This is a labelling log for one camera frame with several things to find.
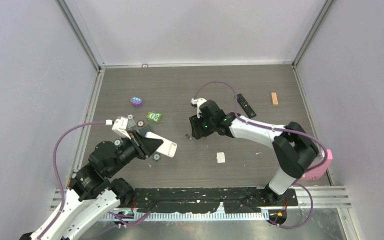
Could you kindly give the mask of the white battery cover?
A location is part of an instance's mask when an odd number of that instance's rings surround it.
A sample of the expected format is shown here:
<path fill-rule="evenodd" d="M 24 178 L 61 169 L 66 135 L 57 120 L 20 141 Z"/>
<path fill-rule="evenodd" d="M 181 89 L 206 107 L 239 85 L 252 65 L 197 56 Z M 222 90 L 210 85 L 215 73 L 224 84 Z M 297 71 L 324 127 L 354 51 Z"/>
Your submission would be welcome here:
<path fill-rule="evenodd" d="M 218 164 L 225 163 L 226 162 L 226 156 L 224 152 L 217 152 L 216 153 L 216 160 Z"/>

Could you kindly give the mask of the black remote control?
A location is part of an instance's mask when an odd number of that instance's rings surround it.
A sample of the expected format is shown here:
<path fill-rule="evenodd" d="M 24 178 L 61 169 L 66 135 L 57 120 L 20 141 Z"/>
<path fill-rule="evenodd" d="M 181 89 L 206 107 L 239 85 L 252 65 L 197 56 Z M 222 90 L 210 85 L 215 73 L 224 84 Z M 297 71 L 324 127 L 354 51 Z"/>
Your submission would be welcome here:
<path fill-rule="evenodd" d="M 238 104 L 240 105 L 240 107 L 242 108 L 242 110 L 245 112 L 245 114 L 249 119 L 252 119 L 257 116 L 253 108 L 250 106 L 248 101 L 244 98 L 244 96 L 241 93 L 236 95 L 236 99 Z"/>

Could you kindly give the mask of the white remote control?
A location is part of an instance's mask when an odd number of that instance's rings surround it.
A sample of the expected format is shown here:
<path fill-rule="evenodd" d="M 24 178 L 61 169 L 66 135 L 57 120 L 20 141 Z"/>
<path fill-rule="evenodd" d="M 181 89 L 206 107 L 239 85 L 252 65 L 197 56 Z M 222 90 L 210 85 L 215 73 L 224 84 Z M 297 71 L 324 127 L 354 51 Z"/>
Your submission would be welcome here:
<path fill-rule="evenodd" d="M 176 154 L 176 151 L 177 151 L 177 148 L 178 148 L 178 144 L 171 141 L 171 140 L 168 140 L 158 134 L 155 134 L 151 131 L 148 131 L 146 134 L 145 134 L 145 137 L 146 138 L 150 138 L 150 139 L 158 139 L 158 140 L 162 140 L 163 143 L 162 145 L 160 145 L 158 147 L 158 149 L 156 150 L 157 153 L 161 154 L 161 155 L 164 155 L 164 156 L 167 156 L 169 158 L 174 158 L 175 154 Z"/>

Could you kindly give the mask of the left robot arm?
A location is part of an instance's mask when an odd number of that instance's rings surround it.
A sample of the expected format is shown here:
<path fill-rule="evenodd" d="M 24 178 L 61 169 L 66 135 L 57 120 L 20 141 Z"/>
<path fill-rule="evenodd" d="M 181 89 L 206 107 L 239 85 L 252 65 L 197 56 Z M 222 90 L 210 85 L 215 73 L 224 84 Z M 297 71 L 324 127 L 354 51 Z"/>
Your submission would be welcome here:
<path fill-rule="evenodd" d="M 110 180 L 117 172 L 133 159 L 145 160 L 154 153 L 173 157 L 176 149 L 175 143 L 152 132 L 145 136 L 129 132 L 120 144 L 100 142 L 61 194 L 57 209 L 36 231 L 20 239 L 78 240 L 104 214 L 133 202 L 135 190 L 129 183 L 123 178 Z"/>

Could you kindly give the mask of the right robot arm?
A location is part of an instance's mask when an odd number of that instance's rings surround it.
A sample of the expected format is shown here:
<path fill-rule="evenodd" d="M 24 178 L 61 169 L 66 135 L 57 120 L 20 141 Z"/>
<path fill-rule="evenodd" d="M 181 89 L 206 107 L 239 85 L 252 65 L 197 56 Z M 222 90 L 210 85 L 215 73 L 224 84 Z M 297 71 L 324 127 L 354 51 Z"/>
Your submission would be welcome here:
<path fill-rule="evenodd" d="M 226 114 L 215 101 L 204 98 L 191 99 L 191 105 L 196 108 L 196 114 L 189 118 L 193 138 L 198 140 L 218 133 L 273 149 L 279 170 L 263 190 L 264 200 L 271 205 L 279 205 L 285 199 L 287 189 L 305 174 L 319 155 L 312 137 L 296 122 L 274 125 L 234 112 Z"/>

